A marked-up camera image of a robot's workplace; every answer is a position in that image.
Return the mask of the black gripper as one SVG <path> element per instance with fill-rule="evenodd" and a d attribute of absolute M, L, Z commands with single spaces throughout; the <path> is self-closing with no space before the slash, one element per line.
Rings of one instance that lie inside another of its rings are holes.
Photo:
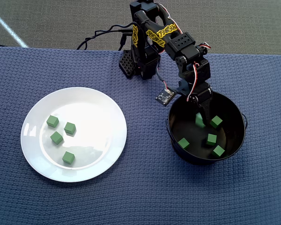
<path fill-rule="evenodd" d="M 199 110 L 206 126 L 210 123 L 210 103 L 204 103 L 212 98 L 210 84 L 206 82 L 211 76 L 208 60 L 201 60 L 188 64 L 186 60 L 178 60 L 179 69 L 178 93 L 186 97 L 188 103 L 199 106 Z"/>

